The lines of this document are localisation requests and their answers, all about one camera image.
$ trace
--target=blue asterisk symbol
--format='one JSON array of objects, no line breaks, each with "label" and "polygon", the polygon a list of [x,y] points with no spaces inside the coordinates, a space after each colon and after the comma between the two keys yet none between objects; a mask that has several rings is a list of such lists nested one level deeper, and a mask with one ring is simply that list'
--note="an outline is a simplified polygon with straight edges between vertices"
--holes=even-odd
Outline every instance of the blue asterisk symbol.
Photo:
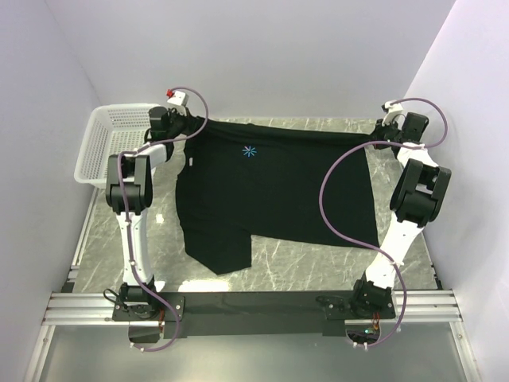
[{"label": "blue asterisk symbol", "polygon": [[245,146],[243,149],[242,149],[244,155],[247,155],[248,158],[250,157],[254,157],[254,155],[258,152],[256,151],[256,149],[254,147],[251,147],[251,146]]}]

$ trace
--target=black t-shirt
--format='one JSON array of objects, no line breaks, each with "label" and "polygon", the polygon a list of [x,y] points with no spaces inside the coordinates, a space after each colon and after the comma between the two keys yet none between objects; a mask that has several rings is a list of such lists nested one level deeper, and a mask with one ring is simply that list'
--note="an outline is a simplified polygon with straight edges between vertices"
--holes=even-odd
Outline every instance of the black t-shirt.
[{"label": "black t-shirt", "polygon": [[[177,180],[185,251],[221,275],[251,266],[251,235],[355,247],[327,228],[318,193],[334,161],[369,139],[209,121],[186,142]],[[332,173],[324,209],[340,232],[379,245],[364,150]]]}]

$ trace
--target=black cloth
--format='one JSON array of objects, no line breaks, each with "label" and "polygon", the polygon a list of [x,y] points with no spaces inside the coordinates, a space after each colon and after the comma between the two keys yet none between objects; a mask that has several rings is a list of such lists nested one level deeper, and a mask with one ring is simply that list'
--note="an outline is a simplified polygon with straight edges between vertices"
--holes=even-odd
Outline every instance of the black cloth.
[{"label": "black cloth", "polygon": [[[369,139],[209,121],[185,143],[177,180],[185,251],[221,275],[251,266],[251,235],[354,247],[327,228],[318,194],[334,161]],[[364,150],[332,173],[324,209],[340,232],[379,245]]]}]

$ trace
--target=marble tabletop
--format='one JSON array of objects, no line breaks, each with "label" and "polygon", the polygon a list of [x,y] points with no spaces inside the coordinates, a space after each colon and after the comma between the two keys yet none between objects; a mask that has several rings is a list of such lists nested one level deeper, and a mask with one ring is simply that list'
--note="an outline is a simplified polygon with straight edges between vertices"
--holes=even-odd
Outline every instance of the marble tabletop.
[{"label": "marble tabletop", "polygon": [[[314,131],[370,133],[370,119],[224,119]],[[216,276],[185,254],[183,234],[175,206],[175,184],[185,156],[184,143],[176,143],[172,159],[157,168],[153,177],[153,204],[149,211],[149,255],[163,290],[263,291],[344,290],[375,258],[375,252],[360,248],[331,247],[252,236],[252,267]],[[390,221],[389,200],[401,173],[390,150],[367,148],[367,163],[375,199],[375,215],[382,243]],[[90,215],[89,231],[82,252],[74,292],[97,293],[118,289],[122,282],[122,245],[114,213],[99,191]],[[437,289],[424,237],[412,244],[402,267],[409,289]]]}]

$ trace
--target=laundry basket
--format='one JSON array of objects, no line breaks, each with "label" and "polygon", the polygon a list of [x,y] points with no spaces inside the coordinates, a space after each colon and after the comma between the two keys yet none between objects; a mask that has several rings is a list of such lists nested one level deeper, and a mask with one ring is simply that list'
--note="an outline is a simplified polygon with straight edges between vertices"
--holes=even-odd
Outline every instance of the laundry basket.
[{"label": "laundry basket", "polygon": [[74,170],[79,183],[106,188],[110,155],[143,145],[150,128],[149,110],[157,103],[124,103],[97,107],[90,115]]}]

